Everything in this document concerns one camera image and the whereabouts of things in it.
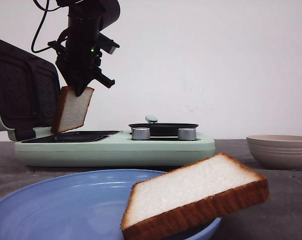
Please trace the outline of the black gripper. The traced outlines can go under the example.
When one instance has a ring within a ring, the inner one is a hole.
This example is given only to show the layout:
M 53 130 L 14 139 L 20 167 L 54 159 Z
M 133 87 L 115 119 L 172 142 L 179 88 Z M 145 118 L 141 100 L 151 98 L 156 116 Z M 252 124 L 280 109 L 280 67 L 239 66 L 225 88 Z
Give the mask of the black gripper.
M 60 34 L 58 40 L 48 42 L 57 53 L 56 66 L 68 86 L 74 87 L 75 95 L 81 96 L 92 80 L 97 80 L 107 88 L 115 84 L 100 68 L 102 49 L 98 39 L 92 42 L 69 40 L 67 33 Z

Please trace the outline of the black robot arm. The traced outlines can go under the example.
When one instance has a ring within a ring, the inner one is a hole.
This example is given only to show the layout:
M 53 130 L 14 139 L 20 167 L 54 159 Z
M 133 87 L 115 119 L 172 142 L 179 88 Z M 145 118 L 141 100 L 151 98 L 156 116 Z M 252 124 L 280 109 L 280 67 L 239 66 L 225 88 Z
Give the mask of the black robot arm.
M 115 84 L 101 69 L 103 52 L 110 55 L 119 48 L 114 40 L 101 33 L 118 20 L 120 5 L 116 0 L 58 0 L 59 7 L 68 8 L 68 27 L 58 39 L 48 43 L 56 51 L 56 66 L 76 96 L 82 95 L 92 80 L 105 87 Z

